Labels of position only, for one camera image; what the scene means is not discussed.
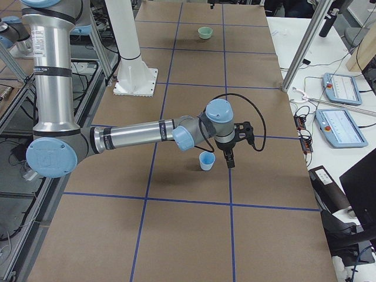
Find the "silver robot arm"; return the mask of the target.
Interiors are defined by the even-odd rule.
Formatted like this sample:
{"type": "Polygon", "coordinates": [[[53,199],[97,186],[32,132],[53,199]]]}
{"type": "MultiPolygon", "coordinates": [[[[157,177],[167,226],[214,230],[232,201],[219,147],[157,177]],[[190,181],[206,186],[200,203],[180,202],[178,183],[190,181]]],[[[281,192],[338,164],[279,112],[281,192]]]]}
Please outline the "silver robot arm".
{"type": "Polygon", "coordinates": [[[28,166],[39,175],[60,178],[84,159],[107,150],[174,141],[182,151],[213,138],[227,167],[234,167],[236,126],[231,104],[215,98],[197,117],[182,116],[114,127],[94,125],[97,105],[78,123],[73,102],[72,31],[91,18],[89,1],[23,1],[22,16],[31,29],[38,121],[26,150],[28,166]]]}

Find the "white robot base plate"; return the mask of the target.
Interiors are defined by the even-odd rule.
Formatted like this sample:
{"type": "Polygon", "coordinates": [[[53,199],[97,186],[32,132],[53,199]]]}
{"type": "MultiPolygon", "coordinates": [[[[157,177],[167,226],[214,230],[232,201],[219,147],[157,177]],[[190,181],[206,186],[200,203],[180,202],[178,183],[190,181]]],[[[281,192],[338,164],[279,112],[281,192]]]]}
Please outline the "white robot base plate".
{"type": "Polygon", "coordinates": [[[158,69],[142,67],[136,70],[131,66],[121,69],[117,76],[113,93],[115,95],[151,97],[155,92],[158,69]]]}

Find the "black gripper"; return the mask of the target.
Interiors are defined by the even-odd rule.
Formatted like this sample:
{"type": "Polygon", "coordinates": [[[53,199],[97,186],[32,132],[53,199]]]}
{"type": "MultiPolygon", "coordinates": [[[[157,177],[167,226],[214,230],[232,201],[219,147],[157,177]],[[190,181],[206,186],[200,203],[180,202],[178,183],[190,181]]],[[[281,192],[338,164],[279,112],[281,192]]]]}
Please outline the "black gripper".
{"type": "Polygon", "coordinates": [[[235,136],[215,136],[214,137],[217,147],[224,151],[224,157],[226,160],[227,167],[229,169],[235,168],[233,148],[236,145],[235,136]]]}

